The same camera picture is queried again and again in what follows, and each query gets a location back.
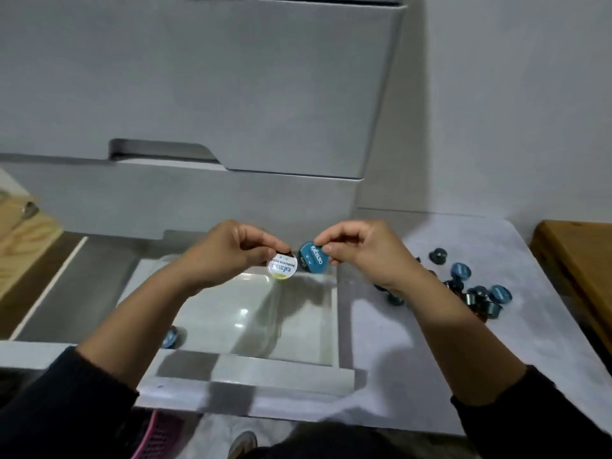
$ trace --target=forearm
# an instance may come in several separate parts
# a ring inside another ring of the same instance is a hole
[[[188,293],[171,270],[159,270],[128,296],[77,351],[135,389]]]
[[[525,374],[525,364],[422,266],[411,266],[396,292],[411,304],[459,401],[472,406],[492,403]]]

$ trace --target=floor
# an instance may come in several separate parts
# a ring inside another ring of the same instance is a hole
[[[250,430],[260,446],[281,442],[300,422],[255,419],[221,414],[180,414],[186,421],[184,435],[173,459],[226,459],[233,440]],[[474,459],[478,456],[465,438],[400,430],[379,429],[391,442],[417,459]]]

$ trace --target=pink object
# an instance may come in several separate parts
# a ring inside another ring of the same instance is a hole
[[[132,459],[163,459],[180,439],[184,421],[153,409],[149,425]]]

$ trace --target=wooden board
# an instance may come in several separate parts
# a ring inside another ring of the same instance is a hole
[[[0,339],[9,338],[81,239],[50,216],[21,219],[20,196],[0,204]]]
[[[560,272],[612,354],[612,224],[545,220],[529,247],[541,263]]]

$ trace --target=right hand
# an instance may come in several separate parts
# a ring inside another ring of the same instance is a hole
[[[348,220],[322,231],[314,244],[322,246],[331,264],[348,262],[373,283],[397,290],[406,273],[419,267],[402,240],[382,220]]]

